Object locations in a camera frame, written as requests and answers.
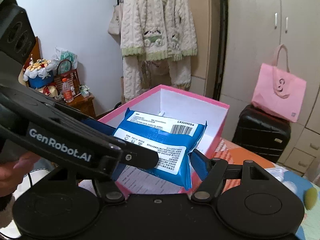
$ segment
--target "wicker basket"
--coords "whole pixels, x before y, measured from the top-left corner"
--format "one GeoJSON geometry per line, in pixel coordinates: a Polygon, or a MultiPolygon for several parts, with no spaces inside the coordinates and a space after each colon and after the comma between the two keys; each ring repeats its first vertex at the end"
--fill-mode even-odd
{"type": "MultiPolygon", "coordinates": [[[[60,67],[61,63],[65,62],[65,61],[70,62],[70,69],[72,69],[72,62],[68,59],[64,59],[64,60],[60,61],[58,68],[57,68],[57,73],[59,71],[59,67],[60,67]]],[[[54,82],[56,83],[58,93],[60,93],[62,91],[62,84],[63,84],[62,79],[63,78],[67,78],[70,86],[72,86],[72,87],[74,87],[73,80],[75,78],[78,80],[78,84],[80,84],[77,69],[73,69],[73,70],[70,70],[70,71],[65,72],[63,74],[56,75],[56,76],[54,76],[54,82]]]]}

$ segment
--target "plastic water bottle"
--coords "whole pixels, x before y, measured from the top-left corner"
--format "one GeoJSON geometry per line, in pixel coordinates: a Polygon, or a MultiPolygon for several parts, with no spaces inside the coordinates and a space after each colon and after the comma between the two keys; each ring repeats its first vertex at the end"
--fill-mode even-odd
{"type": "Polygon", "coordinates": [[[70,103],[73,100],[70,84],[69,84],[67,78],[63,78],[62,82],[63,82],[63,84],[62,84],[62,92],[63,92],[64,99],[65,99],[65,101],[67,103],[70,103]]]}

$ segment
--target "tote bag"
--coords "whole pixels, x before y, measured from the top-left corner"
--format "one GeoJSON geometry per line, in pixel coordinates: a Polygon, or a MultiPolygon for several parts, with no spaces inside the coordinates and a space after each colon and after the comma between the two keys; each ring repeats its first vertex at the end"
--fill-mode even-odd
{"type": "Polygon", "coordinates": [[[272,66],[263,63],[251,103],[268,114],[297,122],[307,82],[290,73],[288,49],[283,44],[276,49],[272,66]],[[277,68],[280,50],[287,56],[287,70],[277,68]]]}
{"type": "Polygon", "coordinates": [[[120,35],[121,22],[123,15],[123,3],[120,3],[114,7],[112,19],[109,24],[108,33],[111,35],[120,35]]]}

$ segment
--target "green sponge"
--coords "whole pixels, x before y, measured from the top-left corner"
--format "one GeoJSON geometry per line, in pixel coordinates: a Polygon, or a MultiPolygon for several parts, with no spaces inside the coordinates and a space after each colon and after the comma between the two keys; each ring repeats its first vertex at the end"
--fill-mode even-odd
{"type": "Polygon", "coordinates": [[[318,199],[318,192],[316,188],[311,187],[310,189],[305,191],[303,201],[306,209],[308,210],[312,209],[315,206],[317,199],[318,199]]]}

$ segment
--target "screw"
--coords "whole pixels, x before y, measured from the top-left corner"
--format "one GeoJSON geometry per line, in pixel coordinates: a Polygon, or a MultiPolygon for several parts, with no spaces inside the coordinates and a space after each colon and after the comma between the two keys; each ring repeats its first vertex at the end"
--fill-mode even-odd
{"type": "Polygon", "coordinates": [[[106,194],[106,197],[110,200],[117,200],[122,197],[122,193],[118,191],[111,191],[106,194]]]}
{"type": "Polygon", "coordinates": [[[194,194],[197,199],[207,199],[210,197],[210,194],[206,191],[198,191],[194,194]]]}
{"type": "Polygon", "coordinates": [[[132,155],[131,155],[131,154],[127,154],[127,155],[125,156],[125,160],[126,160],[126,161],[131,161],[131,160],[132,160],[132,155]]]}

